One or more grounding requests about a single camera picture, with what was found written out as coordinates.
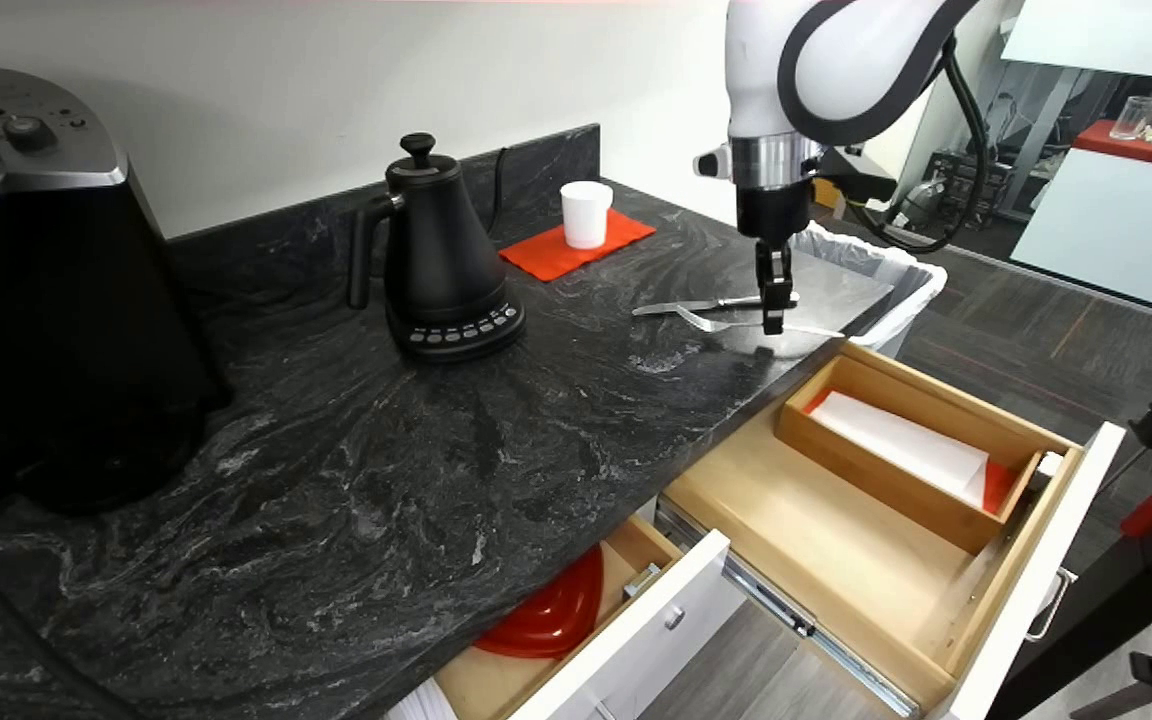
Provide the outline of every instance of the lower drawer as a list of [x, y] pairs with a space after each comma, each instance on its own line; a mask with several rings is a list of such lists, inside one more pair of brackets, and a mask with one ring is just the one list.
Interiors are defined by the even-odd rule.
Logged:
[[[515, 662], [469, 648], [437, 683], [459, 720], [487, 716], [640, 716], [660, 687], [713, 640], [743, 605], [723, 580], [729, 540], [709, 534], [674, 552], [653, 525], [628, 520], [605, 540], [598, 628], [572, 655]], [[625, 602], [625, 586], [665, 568], [648, 591]]]

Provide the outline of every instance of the black electric kettle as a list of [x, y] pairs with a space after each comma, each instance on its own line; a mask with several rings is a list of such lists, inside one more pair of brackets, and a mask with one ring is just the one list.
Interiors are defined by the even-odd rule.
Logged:
[[378, 223], [384, 315], [396, 348], [411, 362], [459, 362], [520, 337], [525, 312], [503, 288], [501, 258], [484, 233], [453, 157], [431, 157], [431, 137], [399, 141], [389, 164], [389, 195], [377, 195], [346, 249], [346, 304], [368, 304], [368, 271]]

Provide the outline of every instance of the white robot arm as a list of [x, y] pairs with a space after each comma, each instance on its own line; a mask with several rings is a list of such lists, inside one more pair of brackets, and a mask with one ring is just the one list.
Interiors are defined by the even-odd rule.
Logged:
[[729, 0], [730, 124], [713, 171], [735, 185], [735, 228], [761, 251], [764, 334], [790, 310], [786, 235], [806, 228], [820, 144], [865, 144], [894, 124], [972, 6]]

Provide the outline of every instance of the white wall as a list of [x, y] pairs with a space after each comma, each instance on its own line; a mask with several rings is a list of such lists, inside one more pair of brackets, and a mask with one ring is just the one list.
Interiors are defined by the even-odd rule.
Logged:
[[909, 154], [923, 127], [926, 94], [909, 104], [909, 113], [874, 141], [865, 144], [865, 157], [874, 162], [887, 176], [903, 176]]
[[[998, 23], [1016, 18], [1016, 0], [975, 0], [975, 8], [965, 18], [965, 23], [957, 27], [957, 60], [972, 83], [975, 104], [982, 109], [990, 98], [982, 98], [979, 87], [996, 87], [998, 73]], [[918, 132], [909, 148], [900, 185], [914, 185], [932, 162], [932, 154], [957, 154], [966, 144], [966, 121], [946, 87], [946, 79], [939, 78], [932, 83]]]
[[167, 235], [605, 124], [605, 171], [692, 209], [723, 141], [723, 0], [0, 0], [0, 70], [79, 94]]

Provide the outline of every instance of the open drawer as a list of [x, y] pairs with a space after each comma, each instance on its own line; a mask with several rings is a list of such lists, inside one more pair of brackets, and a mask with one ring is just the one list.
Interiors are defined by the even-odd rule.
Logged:
[[982, 716], [1124, 434], [1109, 423], [1090, 443], [1071, 443], [887, 355], [850, 343], [840, 355], [849, 384], [870, 388], [870, 402], [918, 398], [923, 412], [946, 412], [946, 427], [1003, 447], [1025, 472], [1025, 492], [979, 547], [891, 502], [900, 485], [840, 478], [868, 463], [820, 455], [849, 443], [790, 443], [782, 422], [800, 422], [796, 398], [694, 459], [665, 506], [730, 535], [730, 552], [803, 608], [820, 645], [849, 655], [868, 687], [881, 683], [900, 716]]
[[[520, 662], [469, 648], [437, 683], [459, 720], [640, 716], [743, 605], [723, 580], [723, 559], [721, 534], [680, 552], [648, 520], [628, 520], [605, 540], [598, 628], [576, 652]], [[625, 590], [653, 564], [665, 573], [628, 602]]]

